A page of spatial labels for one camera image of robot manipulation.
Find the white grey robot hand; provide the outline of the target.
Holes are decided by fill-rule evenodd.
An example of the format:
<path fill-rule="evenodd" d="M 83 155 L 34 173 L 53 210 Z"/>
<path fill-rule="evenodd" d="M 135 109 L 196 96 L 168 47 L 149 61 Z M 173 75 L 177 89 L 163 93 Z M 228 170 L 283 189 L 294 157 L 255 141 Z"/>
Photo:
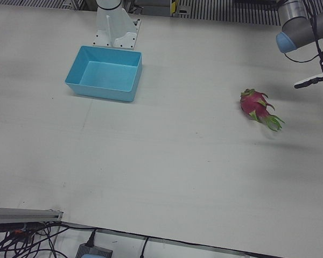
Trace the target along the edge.
<path fill-rule="evenodd" d="M 313 84 L 317 84 L 319 82 L 323 82 L 323 73 L 318 74 L 318 75 L 314 75 L 309 78 L 303 79 L 299 82 L 296 82 L 294 84 L 294 88 L 301 89 L 301 88 L 305 88 L 305 87 L 308 87 Z"/>

